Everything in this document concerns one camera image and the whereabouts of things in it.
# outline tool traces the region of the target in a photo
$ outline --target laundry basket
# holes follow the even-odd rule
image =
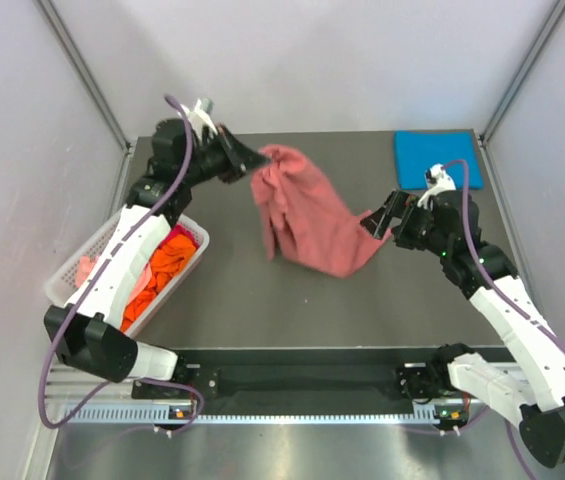
[[[69,258],[64,265],[62,265],[57,272],[46,282],[44,286],[44,291],[46,296],[53,302],[54,305],[64,306],[66,301],[73,295],[77,287],[75,286],[75,274],[77,273],[78,264],[81,257],[91,257],[94,258],[100,255],[107,243],[113,236],[115,229],[117,227],[118,221],[120,219],[120,212],[113,215],[100,229],[89,238],[84,245],[82,245],[77,252]],[[208,232],[197,224],[194,220],[191,220],[186,215],[180,215],[178,224],[193,235],[195,243],[198,245],[189,263],[184,267],[179,274],[177,274],[169,282],[169,284],[164,287],[160,294],[151,302],[151,304],[142,312],[142,315],[133,322],[129,329],[125,332],[127,336],[133,338],[140,330],[146,325],[146,323],[151,319],[151,317],[158,311],[160,306],[166,301],[167,298],[175,291],[176,288],[184,281],[189,273],[195,268],[195,266],[200,261],[200,257],[206,247],[209,246],[209,234]]]

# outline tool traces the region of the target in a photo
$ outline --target folded blue towel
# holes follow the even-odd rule
[[[400,188],[422,190],[426,188],[425,172],[436,163],[448,163],[463,158],[469,165],[469,187],[484,187],[482,174],[473,147],[471,132],[395,132],[395,167]],[[464,184],[462,165],[454,165],[448,170],[455,186]]]

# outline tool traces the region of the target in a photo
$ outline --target fabric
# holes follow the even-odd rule
[[[275,245],[284,257],[336,277],[362,267],[389,237],[374,239],[331,186],[327,177],[301,152],[269,145],[261,153],[271,163],[251,177],[269,260]]]
[[[405,190],[426,189],[425,172],[436,163],[448,163],[463,158],[469,165],[469,187],[484,187],[480,167],[475,155],[473,134],[471,132],[395,132],[395,168],[398,183]],[[448,170],[455,186],[464,185],[462,165],[454,165]]]
[[[197,246],[187,235],[176,235],[155,250],[149,260],[153,273],[151,279],[146,288],[126,306],[121,331],[126,332],[173,277],[184,270],[196,250]]]
[[[77,272],[75,272],[75,286],[80,288],[86,279],[89,278],[89,275],[95,268],[96,263],[98,262],[99,257],[91,258],[91,257],[81,257],[78,263]],[[140,277],[138,278],[137,283],[133,287],[131,291],[131,295],[129,295],[129,302],[135,299],[142,290],[146,288],[151,280],[151,266],[147,265],[142,270]]]
[[[195,241],[195,237],[193,236],[193,234],[191,232],[189,232],[186,228],[182,227],[182,225],[178,224],[176,225],[170,232],[169,234],[166,236],[166,238],[164,240],[162,240],[162,243],[160,243],[159,247],[161,247],[162,245],[166,244],[169,242],[169,240],[171,240],[173,237],[177,236],[177,235],[184,235],[185,237],[187,237],[189,240],[191,240],[191,243],[193,243],[193,245],[195,245],[195,248],[198,248],[199,245],[198,243]]]

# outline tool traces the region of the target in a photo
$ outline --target pink towel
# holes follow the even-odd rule
[[[261,150],[272,162],[251,177],[269,260],[275,242],[289,260],[336,277],[362,267],[386,241],[359,225],[326,176],[301,152],[282,145]]]

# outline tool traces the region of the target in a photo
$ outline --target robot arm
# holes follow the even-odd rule
[[[473,395],[519,428],[540,463],[554,467],[565,461],[565,353],[540,330],[553,333],[513,263],[499,247],[481,239],[478,207],[470,196],[468,233],[479,263],[528,319],[511,308],[479,272],[466,242],[462,194],[451,177],[436,165],[426,178],[428,190],[420,198],[393,191],[380,209],[361,221],[362,226],[382,238],[393,219],[401,220],[392,230],[396,245],[428,250],[440,259],[446,278],[497,331],[528,381],[523,383],[489,365],[466,345],[447,345],[426,365],[426,397],[455,390]]]
[[[173,183],[186,148],[184,120],[168,119],[157,125],[147,172],[131,188],[116,230],[91,274],[64,306],[47,310],[44,324],[53,340],[71,307],[97,279],[59,344],[57,355],[65,365],[111,382],[128,377],[173,378],[176,353],[136,342],[119,331],[129,295],[153,252],[191,202],[195,185],[215,177],[232,183],[268,162],[267,157],[243,145],[226,127],[215,125],[210,110],[206,100],[198,100],[192,110],[184,108],[194,132],[189,168],[169,200],[138,226]]]

